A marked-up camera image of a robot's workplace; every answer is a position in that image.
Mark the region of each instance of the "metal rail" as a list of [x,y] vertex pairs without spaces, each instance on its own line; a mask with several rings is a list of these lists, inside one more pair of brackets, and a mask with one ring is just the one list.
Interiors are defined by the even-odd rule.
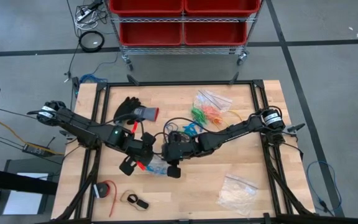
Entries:
[[249,17],[114,17],[111,22],[255,22]]

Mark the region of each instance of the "metal wire rack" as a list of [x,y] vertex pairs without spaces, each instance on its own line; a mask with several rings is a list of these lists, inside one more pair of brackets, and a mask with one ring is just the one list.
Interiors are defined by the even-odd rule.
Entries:
[[[109,9],[108,0],[103,0],[106,9]],[[128,55],[238,55],[237,65],[242,65],[247,59],[248,40],[254,30],[259,14],[264,5],[264,0],[260,2],[260,8],[254,17],[188,17],[182,14],[181,17],[117,17],[107,10],[107,14],[112,24],[112,29],[116,36],[121,51],[121,57],[127,64],[129,70],[133,70],[133,64]],[[240,46],[204,46],[194,47],[181,45],[178,47],[126,47],[119,41],[119,33],[115,23],[120,22],[250,22],[252,23],[247,34],[247,42]]]

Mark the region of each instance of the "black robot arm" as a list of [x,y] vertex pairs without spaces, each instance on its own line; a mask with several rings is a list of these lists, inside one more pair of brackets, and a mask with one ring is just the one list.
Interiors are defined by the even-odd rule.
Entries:
[[102,143],[116,151],[127,154],[120,170],[127,175],[134,171],[136,163],[147,166],[153,158],[152,145],[155,138],[144,133],[142,140],[135,139],[130,130],[111,124],[99,124],[80,116],[60,101],[46,102],[42,110],[31,111],[37,119],[49,126],[59,126],[77,137],[79,144],[90,149],[100,149]]

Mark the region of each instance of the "blue cable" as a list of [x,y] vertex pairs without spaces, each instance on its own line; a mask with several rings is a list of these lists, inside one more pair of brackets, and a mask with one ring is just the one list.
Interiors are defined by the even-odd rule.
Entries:
[[[306,179],[307,179],[307,181],[308,181],[308,183],[309,183],[309,185],[310,185],[311,190],[312,190],[312,191],[314,192],[314,194],[317,196],[319,202],[323,202],[323,199],[321,199],[321,197],[317,194],[317,192],[315,191],[313,185],[311,184],[310,178],[309,178],[309,168],[311,167],[311,165],[316,164],[316,163],[318,163],[318,164],[325,164],[325,165],[327,165],[329,168],[331,168],[331,169],[333,170],[333,174],[334,174],[334,186],[335,186],[335,190],[336,190],[336,192],[338,193],[338,196],[339,196],[339,205],[338,205],[336,208],[333,208],[332,210],[329,210],[329,211],[330,211],[330,212],[335,212],[335,211],[336,211],[337,209],[339,209],[339,208],[341,207],[341,205],[342,205],[342,196],[341,196],[341,193],[339,192],[338,187],[337,187],[337,184],[336,184],[335,170],[334,170],[334,168],[333,168],[331,165],[329,165],[327,162],[323,162],[323,161],[314,161],[314,162],[312,162],[311,164],[308,165],[308,168],[307,168],[307,170],[306,170]],[[324,209],[321,209],[321,208],[319,208],[319,207],[316,207],[316,209],[325,212]]]
[[81,76],[80,83],[85,83],[87,81],[93,82],[93,83],[99,83],[99,82],[107,82],[107,78],[98,78],[92,74],[86,74]]

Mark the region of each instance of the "power adapter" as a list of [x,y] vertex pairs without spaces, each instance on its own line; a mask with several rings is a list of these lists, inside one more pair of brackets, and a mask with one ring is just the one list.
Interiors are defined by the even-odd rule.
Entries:
[[39,149],[39,148],[36,148],[36,147],[33,147],[33,146],[29,146],[28,144],[24,145],[24,147],[22,149],[22,152],[32,154],[32,155],[35,155],[35,156],[40,156],[40,157],[49,157],[49,156],[54,156],[55,155],[54,153],[47,152],[47,151],[44,151],[42,149]]

